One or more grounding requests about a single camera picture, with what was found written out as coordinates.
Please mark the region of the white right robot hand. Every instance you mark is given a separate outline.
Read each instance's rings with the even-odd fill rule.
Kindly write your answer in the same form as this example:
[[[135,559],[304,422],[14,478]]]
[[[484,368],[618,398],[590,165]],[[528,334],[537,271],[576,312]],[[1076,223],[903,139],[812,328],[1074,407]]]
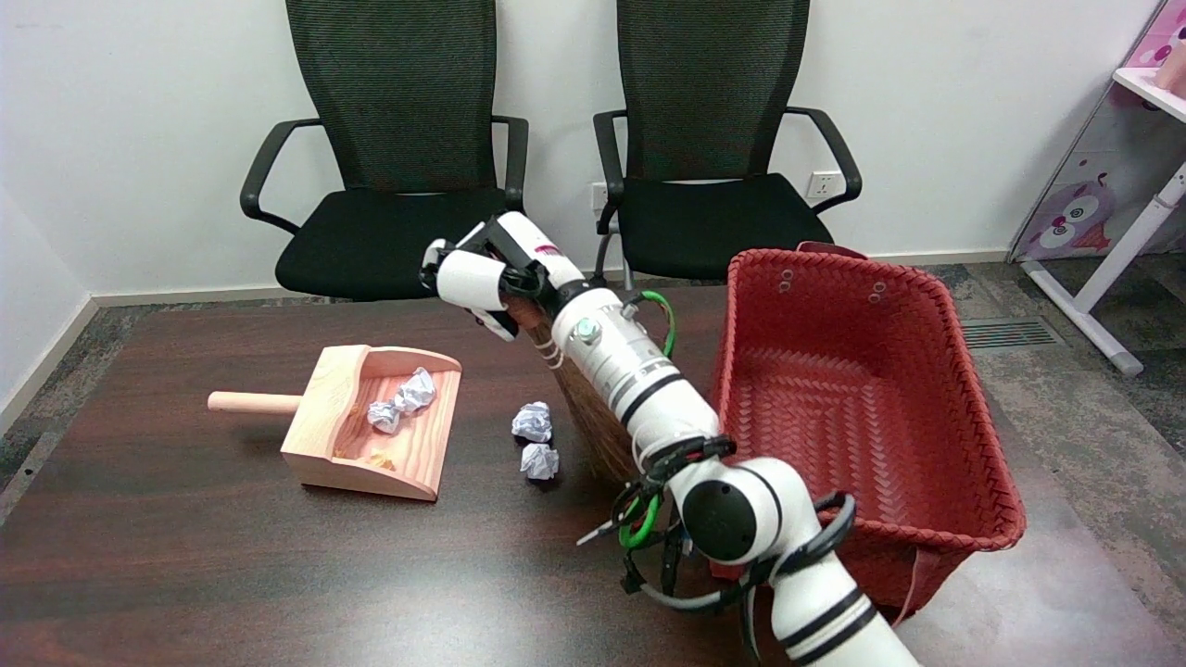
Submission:
[[[457,244],[436,239],[426,249],[420,278],[433,296],[476,317],[500,339],[511,342],[519,325],[508,310],[521,298],[555,316],[589,288],[582,271],[524,214],[497,214],[476,225]]]

